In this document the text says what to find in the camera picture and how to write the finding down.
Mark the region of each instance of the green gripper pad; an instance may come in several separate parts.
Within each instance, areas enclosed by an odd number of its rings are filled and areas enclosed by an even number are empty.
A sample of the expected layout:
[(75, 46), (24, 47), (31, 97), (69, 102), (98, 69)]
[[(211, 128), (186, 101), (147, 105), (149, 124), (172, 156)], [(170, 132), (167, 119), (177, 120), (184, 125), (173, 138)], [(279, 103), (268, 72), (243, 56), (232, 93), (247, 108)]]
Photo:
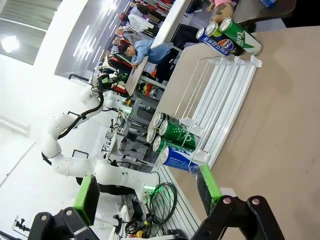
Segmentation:
[(207, 216), (209, 216), (215, 203), (222, 196), (222, 193), (217, 186), (208, 165), (198, 167), (196, 186), (204, 205), (205, 212)]
[(94, 224), (99, 196), (100, 190), (96, 177), (93, 175), (85, 176), (73, 207), (88, 226)]

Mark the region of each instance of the can lid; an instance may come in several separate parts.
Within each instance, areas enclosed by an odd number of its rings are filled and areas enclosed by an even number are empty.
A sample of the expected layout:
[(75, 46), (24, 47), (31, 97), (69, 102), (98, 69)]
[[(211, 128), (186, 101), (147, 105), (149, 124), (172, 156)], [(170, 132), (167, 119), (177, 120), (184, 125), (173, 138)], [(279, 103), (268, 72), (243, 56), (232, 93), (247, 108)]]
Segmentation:
[(199, 31), (196, 33), (195, 37), (199, 39), (204, 34), (205, 30), (206, 29), (204, 27), (200, 28)]
[(231, 22), (232, 22), (231, 17), (225, 18), (220, 25), (220, 31), (224, 32), (230, 26)]
[(169, 157), (169, 147), (165, 146), (160, 152), (160, 161), (164, 164)]
[(161, 122), (163, 119), (163, 113), (162, 112), (158, 112), (153, 120), (153, 126), (155, 126), (156, 128), (160, 126)]
[(148, 143), (152, 143), (152, 141), (155, 139), (156, 136), (156, 129), (155, 128), (151, 128), (148, 130), (148, 134), (146, 136), (146, 141)]
[(162, 136), (166, 133), (168, 128), (168, 120), (163, 120), (159, 129), (159, 135)]
[(154, 152), (158, 151), (161, 144), (161, 136), (157, 136), (153, 142), (152, 150)]
[(205, 35), (207, 36), (210, 36), (212, 35), (215, 31), (217, 31), (218, 29), (218, 23), (213, 21), (211, 22), (207, 27), (206, 27), (206, 30), (205, 30)]

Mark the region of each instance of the beverage dispenser rack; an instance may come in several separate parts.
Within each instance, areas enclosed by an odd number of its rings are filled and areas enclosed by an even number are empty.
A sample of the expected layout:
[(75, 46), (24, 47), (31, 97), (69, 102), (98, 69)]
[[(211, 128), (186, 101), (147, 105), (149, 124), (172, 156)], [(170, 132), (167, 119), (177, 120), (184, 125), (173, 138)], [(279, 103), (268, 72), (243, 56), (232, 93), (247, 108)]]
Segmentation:
[[(190, 153), (191, 161), (197, 160), (212, 168), (237, 118), (256, 68), (262, 66), (262, 61), (255, 56), (251, 56), (247, 61), (238, 56), (203, 58), (200, 61), (203, 60), (207, 61), (207, 64), (191, 98), (186, 101), (188, 104), (180, 123), (187, 126), (188, 134), (192, 133), (199, 137), (195, 151)], [(209, 74), (211, 74), (210, 79), (200, 98), (198, 96), (201, 94), (199, 93), (200, 89)], [(185, 95), (191, 79), (179, 106), (186, 100)], [(188, 116), (191, 115), (190, 111), (197, 96), (200, 98), (200, 102), (190, 118)]]

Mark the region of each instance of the table surface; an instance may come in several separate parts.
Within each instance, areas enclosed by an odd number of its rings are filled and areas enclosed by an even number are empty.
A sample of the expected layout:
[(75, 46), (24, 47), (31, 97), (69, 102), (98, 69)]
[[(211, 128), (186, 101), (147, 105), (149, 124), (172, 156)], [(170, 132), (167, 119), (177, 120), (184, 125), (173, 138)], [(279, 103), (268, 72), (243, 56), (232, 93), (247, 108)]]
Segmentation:
[(171, 41), (190, 3), (191, 0), (176, 0), (174, 2), (171, 10), (163, 21), (159, 32), (154, 38), (154, 41), (151, 45), (152, 49), (163, 44), (164, 42)]
[(259, 0), (240, 0), (234, 12), (236, 23), (255, 23), (263, 20), (287, 18), (293, 13), (297, 0), (276, 0), (267, 8)]
[[(211, 172), (219, 186), (233, 188), (242, 200), (264, 196), (286, 239), (316, 240), (320, 224), (320, 48), (310, 46), (320, 41), (320, 26), (258, 32), (256, 38), (263, 45), (257, 56), (263, 65), (256, 70)], [(193, 59), (202, 58), (206, 50), (204, 44), (198, 44), (183, 51), (156, 112), (176, 112), (187, 86), (186, 75), (196, 66)], [(169, 169), (204, 220), (195, 179), (186, 171)], [(223, 239), (242, 239), (240, 235), (230, 228)]]
[(130, 96), (132, 96), (132, 94), (136, 90), (138, 81), (140, 79), (140, 76), (142, 75), (142, 72), (145, 69), (147, 61), (148, 61), (148, 57), (145, 56), (144, 59), (142, 60), (142, 62), (138, 65), (138, 67), (135, 70), (131, 71), (129, 78), (126, 81), (125, 89)]

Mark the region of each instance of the soda can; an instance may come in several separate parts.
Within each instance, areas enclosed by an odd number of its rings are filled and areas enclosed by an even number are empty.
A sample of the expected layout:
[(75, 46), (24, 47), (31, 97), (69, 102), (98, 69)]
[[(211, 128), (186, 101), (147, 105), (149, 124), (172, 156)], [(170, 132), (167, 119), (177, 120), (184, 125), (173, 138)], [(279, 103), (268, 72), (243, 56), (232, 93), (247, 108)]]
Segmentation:
[(245, 52), (245, 50), (242, 47), (240, 47), (238, 44), (236, 44), (234, 41), (232, 41), (229, 37), (224, 35), (219, 30), (219, 25), (215, 21), (211, 22), (208, 25), (208, 27), (205, 30), (205, 35), (207, 35), (212, 40), (216, 41), (221, 47), (228, 50), (235, 56), (240, 56)]
[(235, 41), (240, 47), (252, 55), (258, 55), (262, 45), (240, 25), (236, 24), (231, 17), (227, 17), (220, 25), (220, 31)]
[(206, 36), (205, 31), (206, 29), (204, 27), (200, 28), (195, 36), (196, 39), (198, 39), (200, 42), (204, 44), (207, 44), (209, 47), (214, 48), (224, 56), (228, 56), (230, 54), (229, 51), (224, 49), (222, 46), (220, 46), (218, 43), (216, 43), (216, 41), (212, 40), (210, 37)]
[(170, 122), (172, 123), (180, 123), (180, 120), (178, 118), (175, 118), (173, 116), (170, 116), (164, 112), (158, 112), (155, 117), (154, 117), (154, 120), (153, 120), (153, 126), (155, 128), (158, 128), (160, 127), (160, 125), (162, 124), (162, 122), (164, 120), (169, 120)]
[(146, 135), (146, 141), (148, 143), (152, 143), (157, 136), (159, 136), (159, 129), (152, 127), (148, 130), (148, 134)]
[(159, 129), (159, 135), (163, 136), (165, 139), (169, 139), (178, 144), (184, 143), (183, 146), (196, 149), (200, 138), (192, 133), (187, 134), (188, 130), (186, 126), (170, 122), (168, 120), (164, 120)]
[[(191, 162), (190, 152), (181, 151), (172, 146), (165, 146), (160, 152), (160, 161), (168, 167), (189, 171), (189, 163)], [(203, 163), (192, 160), (190, 164), (192, 174), (197, 174), (199, 165), (203, 165)]]
[(276, 0), (260, 0), (267, 8), (271, 8), (276, 4)]
[(195, 150), (195, 148), (192, 147), (188, 147), (188, 146), (183, 146), (181, 147), (181, 144), (173, 142), (169, 139), (164, 139), (161, 136), (157, 136), (153, 142), (153, 146), (152, 146), (152, 150), (154, 152), (160, 153), (161, 150), (165, 147), (173, 147), (175, 149), (181, 149), (182, 151), (187, 151), (187, 152), (193, 152)]

